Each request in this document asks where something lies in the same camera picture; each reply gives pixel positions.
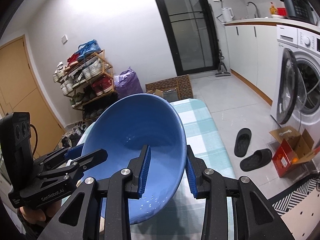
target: white cabinet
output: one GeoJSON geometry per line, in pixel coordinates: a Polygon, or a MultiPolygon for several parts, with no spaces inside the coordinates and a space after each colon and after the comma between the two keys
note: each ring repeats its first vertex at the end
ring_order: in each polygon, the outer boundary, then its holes
{"type": "Polygon", "coordinates": [[[255,26],[242,25],[239,28],[240,37],[240,72],[246,80],[257,86],[258,78],[258,48],[255,26]]]}
{"type": "Polygon", "coordinates": [[[230,68],[257,85],[258,49],[253,25],[226,26],[230,68]]]}
{"type": "Polygon", "coordinates": [[[239,70],[238,59],[240,57],[239,50],[239,31],[238,26],[226,26],[227,42],[229,49],[230,68],[236,72],[239,70]]]}
{"type": "Polygon", "coordinates": [[[226,26],[226,33],[230,68],[272,99],[278,66],[276,26],[226,26]]]}
{"type": "Polygon", "coordinates": [[[257,87],[273,99],[278,67],[277,27],[257,25],[258,82],[257,87]]]}

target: purple bag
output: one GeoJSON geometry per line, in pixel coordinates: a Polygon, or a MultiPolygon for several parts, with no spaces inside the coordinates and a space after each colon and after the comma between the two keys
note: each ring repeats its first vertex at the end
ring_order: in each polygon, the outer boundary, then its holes
{"type": "Polygon", "coordinates": [[[131,67],[121,72],[120,75],[114,76],[114,81],[119,99],[129,95],[143,93],[138,76],[131,67]]]}

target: human hand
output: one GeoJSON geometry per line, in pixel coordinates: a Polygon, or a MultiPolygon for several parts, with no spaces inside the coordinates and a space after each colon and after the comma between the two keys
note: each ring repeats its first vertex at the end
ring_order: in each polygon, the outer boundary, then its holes
{"type": "Polygon", "coordinates": [[[45,213],[41,209],[32,210],[31,208],[28,208],[26,206],[21,207],[20,211],[27,222],[29,222],[30,224],[35,224],[37,221],[45,221],[46,216],[52,218],[60,209],[61,203],[62,200],[51,203],[47,207],[45,213]]]}

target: checkered cloth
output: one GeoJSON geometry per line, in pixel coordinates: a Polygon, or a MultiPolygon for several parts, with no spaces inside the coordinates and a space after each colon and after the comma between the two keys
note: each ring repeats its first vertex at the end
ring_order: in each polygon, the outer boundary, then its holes
{"type": "MultiPolygon", "coordinates": [[[[197,99],[185,99],[171,103],[178,112],[187,144],[197,158],[222,176],[235,178],[227,151],[218,129],[205,103],[197,99]]],[[[93,124],[88,127],[79,143],[83,143],[93,124]]],[[[163,210],[153,218],[131,225],[132,240],[199,240],[204,219],[205,200],[196,200],[190,193],[184,172],[176,194],[163,210]]],[[[229,240],[234,239],[231,198],[228,197],[229,240]]]]}

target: black slipper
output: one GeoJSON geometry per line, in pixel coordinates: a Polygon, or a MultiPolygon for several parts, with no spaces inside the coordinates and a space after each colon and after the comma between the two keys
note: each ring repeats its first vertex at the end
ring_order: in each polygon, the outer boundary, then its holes
{"type": "Polygon", "coordinates": [[[252,171],[263,166],[266,166],[272,159],[270,149],[257,150],[251,156],[243,159],[240,162],[240,168],[243,171],[252,171]]]}
{"type": "Polygon", "coordinates": [[[243,157],[247,153],[251,140],[251,131],[249,128],[242,128],[237,135],[235,144],[235,155],[243,157]]]}

